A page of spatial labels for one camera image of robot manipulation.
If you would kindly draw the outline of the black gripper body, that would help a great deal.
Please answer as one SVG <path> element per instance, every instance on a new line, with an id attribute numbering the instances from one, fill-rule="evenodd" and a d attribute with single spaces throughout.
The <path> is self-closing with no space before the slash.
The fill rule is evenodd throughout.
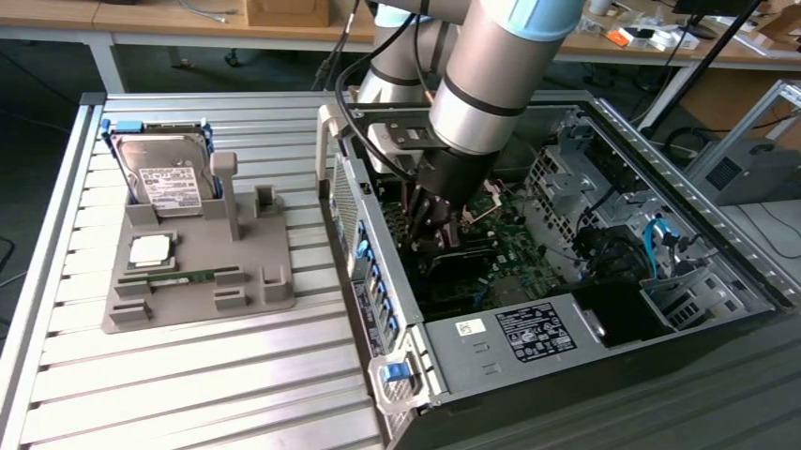
<path id="1" fill-rule="evenodd" d="M 461 209 L 481 188 L 500 155 L 473 155 L 449 147 L 427 149 L 418 164 L 415 185 Z"/>

